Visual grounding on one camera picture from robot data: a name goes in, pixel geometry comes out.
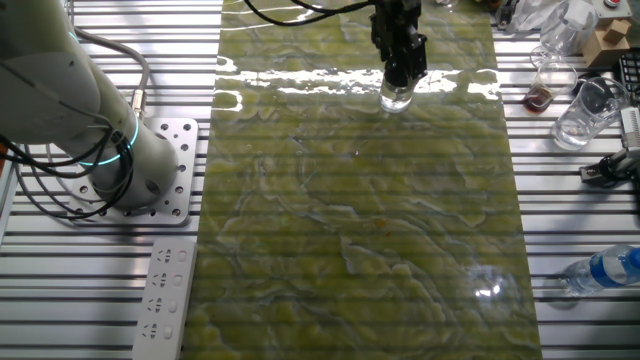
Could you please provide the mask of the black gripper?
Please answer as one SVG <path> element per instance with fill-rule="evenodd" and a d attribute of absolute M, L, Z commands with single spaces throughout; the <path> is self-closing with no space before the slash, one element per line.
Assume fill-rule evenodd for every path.
<path fill-rule="evenodd" d="M 393 86 L 414 87 L 427 74 L 426 50 L 418 48 L 426 41 L 418 32 L 422 2 L 376 0 L 373 4 L 371 40 L 378 50 L 385 50 L 384 79 Z M 413 50 L 402 54 L 394 46 Z"/>

